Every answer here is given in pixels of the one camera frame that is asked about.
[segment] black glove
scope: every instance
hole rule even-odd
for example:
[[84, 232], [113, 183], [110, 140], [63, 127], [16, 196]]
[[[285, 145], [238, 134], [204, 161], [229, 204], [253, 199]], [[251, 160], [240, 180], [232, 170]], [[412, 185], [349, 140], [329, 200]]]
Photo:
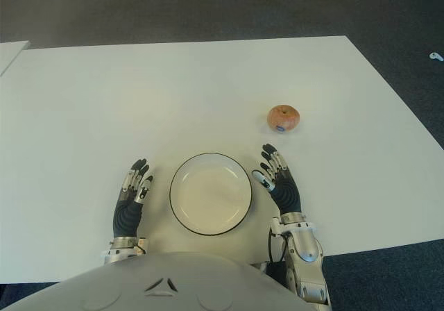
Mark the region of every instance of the black glove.
[[269, 192], [283, 215], [288, 212], [300, 212], [300, 196], [298, 187], [291, 175], [284, 158], [271, 144], [262, 146], [262, 157], [270, 166], [261, 163], [261, 168], [266, 175], [259, 170], [253, 170], [253, 177], [258, 180]]
[[142, 207], [153, 180], [153, 176], [142, 180], [148, 169], [145, 159], [138, 160], [123, 181], [112, 220], [114, 238], [137, 236]]

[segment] white tabletop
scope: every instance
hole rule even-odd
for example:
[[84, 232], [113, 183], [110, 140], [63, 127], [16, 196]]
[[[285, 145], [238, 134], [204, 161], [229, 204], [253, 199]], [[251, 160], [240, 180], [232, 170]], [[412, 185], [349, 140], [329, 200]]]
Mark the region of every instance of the white tabletop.
[[[277, 134], [266, 113], [301, 115]], [[244, 221], [188, 231], [169, 185], [202, 152], [259, 166], [286, 158], [326, 255], [444, 236], [444, 151], [346, 37], [36, 49], [1, 77], [0, 282], [62, 280], [100, 266], [123, 177], [146, 157], [155, 180], [139, 235], [149, 251], [267, 259], [277, 208], [252, 180]], [[275, 243], [275, 257], [278, 243]]]
[[29, 41], [2, 42], [0, 44], [0, 76], [7, 70], [19, 53], [29, 45]]

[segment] red apple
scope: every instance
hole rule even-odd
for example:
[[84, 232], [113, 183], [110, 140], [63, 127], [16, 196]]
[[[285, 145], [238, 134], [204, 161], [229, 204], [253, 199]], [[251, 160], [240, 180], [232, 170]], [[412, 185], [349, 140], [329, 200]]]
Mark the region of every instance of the red apple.
[[299, 112], [289, 105], [278, 105], [270, 110], [266, 118], [268, 125], [275, 131], [284, 133], [299, 124]]

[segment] plate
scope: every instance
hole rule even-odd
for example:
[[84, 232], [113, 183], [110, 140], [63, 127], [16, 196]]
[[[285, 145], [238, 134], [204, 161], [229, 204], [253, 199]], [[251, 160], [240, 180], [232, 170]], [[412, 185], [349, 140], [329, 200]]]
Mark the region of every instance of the plate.
[[202, 153], [179, 167], [169, 198], [185, 228], [200, 235], [220, 235], [241, 223], [251, 194], [248, 175], [238, 162], [220, 153]]

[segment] dark carpet floor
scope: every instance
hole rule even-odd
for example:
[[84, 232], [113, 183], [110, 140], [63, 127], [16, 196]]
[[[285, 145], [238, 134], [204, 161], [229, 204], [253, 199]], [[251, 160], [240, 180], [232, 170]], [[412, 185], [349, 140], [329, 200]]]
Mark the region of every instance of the dark carpet floor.
[[[347, 35], [444, 146], [444, 0], [0, 0], [31, 48]], [[325, 259], [338, 310], [444, 310], [444, 241]], [[7, 285], [0, 307], [40, 285]]]

